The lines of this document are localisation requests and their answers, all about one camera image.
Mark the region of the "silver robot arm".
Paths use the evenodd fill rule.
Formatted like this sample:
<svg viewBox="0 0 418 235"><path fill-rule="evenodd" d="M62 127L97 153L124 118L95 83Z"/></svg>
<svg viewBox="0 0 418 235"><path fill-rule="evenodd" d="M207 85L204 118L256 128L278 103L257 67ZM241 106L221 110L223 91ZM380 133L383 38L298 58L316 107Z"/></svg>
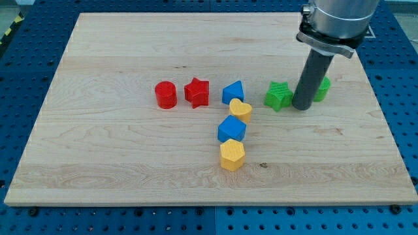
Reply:
<svg viewBox="0 0 418 235"><path fill-rule="evenodd" d="M293 95L293 107L310 108L336 54L352 58L378 4L378 0L309 0L302 5L296 38L311 50Z"/></svg>

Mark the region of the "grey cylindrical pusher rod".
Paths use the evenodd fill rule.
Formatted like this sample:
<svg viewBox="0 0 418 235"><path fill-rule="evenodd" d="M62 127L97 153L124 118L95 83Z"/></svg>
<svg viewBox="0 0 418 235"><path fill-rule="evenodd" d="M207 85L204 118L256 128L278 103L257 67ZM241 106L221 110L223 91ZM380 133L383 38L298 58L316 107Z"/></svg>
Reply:
<svg viewBox="0 0 418 235"><path fill-rule="evenodd" d="M294 108L297 110L310 108L333 57L333 55L323 55L314 49L310 50L293 95Z"/></svg>

